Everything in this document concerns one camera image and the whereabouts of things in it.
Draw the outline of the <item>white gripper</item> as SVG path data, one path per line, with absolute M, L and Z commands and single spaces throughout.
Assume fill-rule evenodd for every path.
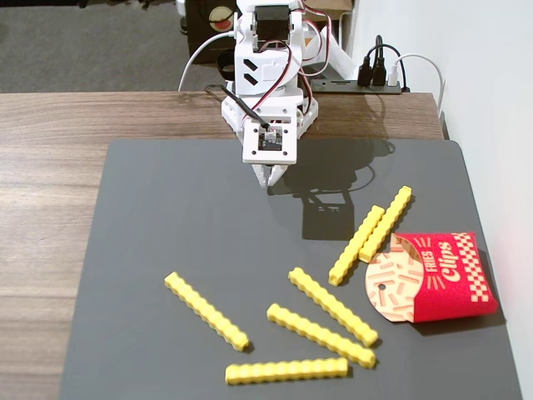
M 296 106 L 294 104 L 266 105 L 262 104 L 255 113 L 266 123 L 291 124 L 296 125 Z M 256 175 L 261 188 L 275 185 L 288 169 L 287 165 L 274 165 L 273 167 L 264 164 L 252 164 L 252 170 Z

